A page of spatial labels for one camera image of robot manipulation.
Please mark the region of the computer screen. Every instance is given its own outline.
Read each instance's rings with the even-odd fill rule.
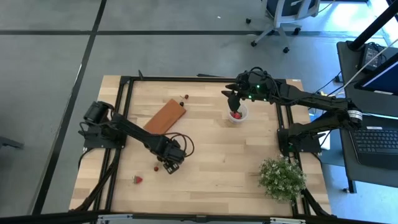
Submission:
[[[362,87],[384,93],[398,93],[398,61],[363,83]]]

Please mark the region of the monitor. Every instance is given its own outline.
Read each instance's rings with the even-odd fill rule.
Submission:
[[[357,83],[356,87],[376,93],[398,95],[398,54]]]

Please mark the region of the white cable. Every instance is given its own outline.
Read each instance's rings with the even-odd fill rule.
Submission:
[[[358,72],[350,79],[348,80],[348,82],[341,88],[341,90],[337,93],[340,94],[344,91],[344,89],[348,86],[348,84],[354,80],[354,78],[362,72],[362,70],[364,68],[366,68],[366,66],[368,66],[375,58],[377,58],[380,54],[383,54],[383,52],[385,52],[389,47],[391,47],[394,43],[396,43],[398,41],[398,39],[396,39],[395,41],[393,41],[393,43],[391,43],[390,45],[388,45],[385,49],[383,49],[382,51],[380,51],[376,56],[374,56],[370,61],[368,61],[361,69],[358,70]]]
[[[321,13],[323,10],[327,9],[329,6],[331,6],[336,0],[333,0],[331,3],[329,3],[329,5],[327,5],[326,7],[324,7],[321,11],[319,11],[318,13]]]

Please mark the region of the black desk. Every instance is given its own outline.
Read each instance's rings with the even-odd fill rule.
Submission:
[[[361,52],[350,50],[346,42],[337,43],[337,52],[343,81],[346,83],[358,71],[357,65]],[[397,49],[387,49],[384,55],[389,58],[397,52]],[[360,73],[354,81],[360,80],[365,76],[366,74]],[[374,94],[371,91],[359,90],[354,88],[354,83],[345,88],[345,94],[347,98],[353,99],[355,105],[364,113],[398,117],[398,103],[394,103],[398,101],[398,97],[396,96]]]
[[[347,82],[357,71],[356,68],[360,53],[353,52],[347,47],[346,42],[337,43],[337,51],[340,61],[341,74],[343,80]],[[363,77],[364,74],[359,74],[358,78]],[[397,96],[388,96],[386,101],[375,100],[370,103],[374,98],[374,93],[357,90],[353,85],[345,88],[346,97],[350,97],[355,104],[364,110],[364,112],[374,114],[385,114],[391,116],[398,116],[398,103]],[[398,170],[386,170],[375,167],[361,165],[357,162],[354,147],[347,130],[340,131],[341,142],[344,152],[346,175],[349,180],[350,192],[355,192],[353,180],[368,182],[372,184],[380,184],[391,187],[398,187]]]

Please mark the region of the laptop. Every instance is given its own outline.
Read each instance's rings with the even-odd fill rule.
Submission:
[[[373,92],[375,97],[372,100],[377,99],[377,95],[394,95],[395,101],[383,103],[398,103],[398,54],[378,66],[354,87]],[[349,134],[360,164],[398,170],[398,118],[364,111],[362,128]]]

